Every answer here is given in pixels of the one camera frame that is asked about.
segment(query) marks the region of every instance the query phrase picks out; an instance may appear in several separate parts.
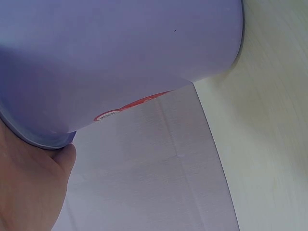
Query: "hand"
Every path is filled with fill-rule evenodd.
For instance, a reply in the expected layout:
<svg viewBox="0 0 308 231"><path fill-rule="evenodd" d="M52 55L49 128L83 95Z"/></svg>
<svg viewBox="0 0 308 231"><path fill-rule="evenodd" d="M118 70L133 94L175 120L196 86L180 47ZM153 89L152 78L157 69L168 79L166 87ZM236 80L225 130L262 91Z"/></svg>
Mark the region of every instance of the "hand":
<svg viewBox="0 0 308 231"><path fill-rule="evenodd" d="M72 144L42 150L19 139L0 120L0 231L50 231L75 158Z"/></svg>

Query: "white surface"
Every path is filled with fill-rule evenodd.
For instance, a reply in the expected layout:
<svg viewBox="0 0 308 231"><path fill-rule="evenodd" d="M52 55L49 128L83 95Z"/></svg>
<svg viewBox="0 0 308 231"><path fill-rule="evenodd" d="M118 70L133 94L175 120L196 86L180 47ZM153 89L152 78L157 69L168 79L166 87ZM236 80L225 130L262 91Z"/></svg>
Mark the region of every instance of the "white surface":
<svg viewBox="0 0 308 231"><path fill-rule="evenodd" d="M73 231L238 231L193 85L79 131L75 145L54 231L69 230L64 216Z"/></svg>
<svg viewBox="0 0 308 231"><path fill-rule="evenodd" d="M236 67L197 82L243 231L308 228L308 1L245 0Z"/></svg>

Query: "red label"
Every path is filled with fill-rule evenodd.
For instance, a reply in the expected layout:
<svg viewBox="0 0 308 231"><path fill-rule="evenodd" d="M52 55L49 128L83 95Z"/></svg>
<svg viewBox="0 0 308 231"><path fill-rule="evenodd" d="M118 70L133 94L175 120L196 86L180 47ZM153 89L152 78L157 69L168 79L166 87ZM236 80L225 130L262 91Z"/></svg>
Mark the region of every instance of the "red label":
<svg viewBox="0 0 308 231"><path fill-rule="evenodd" d="M102 120L104 118L107 118L107 117L109 117L111 115L117 114L117 113L119 113L121 111L124 111L126 109L129 109L131 107L137 106L137 105L142 104L142 103L146 103L146 102L148 102L148 101L150 101L152 99L156 99L157 97L162 96L162 95L164 95L164 94L166 94L168 92L169 91L166 91L166 92L163 92L163 93L159 93L159 94L156 94L156 95L151 95L151 96L145 97L143 99L137 100L137 101L135 101L133 103L130 103L130 104L128 104L128 105L126 105L124 107L121 107L119 109L115 109L115 110L111 110L111 111L102 113L99 116L95 117L94 121L100 121L100 120Z"/></svg>

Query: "finger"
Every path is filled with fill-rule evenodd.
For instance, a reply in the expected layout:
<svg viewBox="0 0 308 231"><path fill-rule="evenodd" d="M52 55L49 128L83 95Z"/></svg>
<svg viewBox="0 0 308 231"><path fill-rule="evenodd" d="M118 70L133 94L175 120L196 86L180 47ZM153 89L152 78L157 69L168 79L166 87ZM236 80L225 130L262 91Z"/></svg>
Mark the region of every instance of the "finger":
<svg viewBox="0 0 308 231"><path fill-rule="evenodd" d="M54 158L53 160L63 169L65 172L67 179L71 175L73 166L76 160L76 148L74 145L69 144L65 148L63 148Z"/></svg>

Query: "purple container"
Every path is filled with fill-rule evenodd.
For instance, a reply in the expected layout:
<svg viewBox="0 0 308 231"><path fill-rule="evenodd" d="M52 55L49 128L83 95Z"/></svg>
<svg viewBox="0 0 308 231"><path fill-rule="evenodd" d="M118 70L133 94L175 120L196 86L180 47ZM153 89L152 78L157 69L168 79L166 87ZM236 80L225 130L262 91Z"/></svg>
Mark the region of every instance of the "purple container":
<svg viewBox="0 0 308 231"><path fill-rule="evenodd" d="M7 0L0 117L62 148L105 112L227 70L242 28L241 0Z"/></svg>

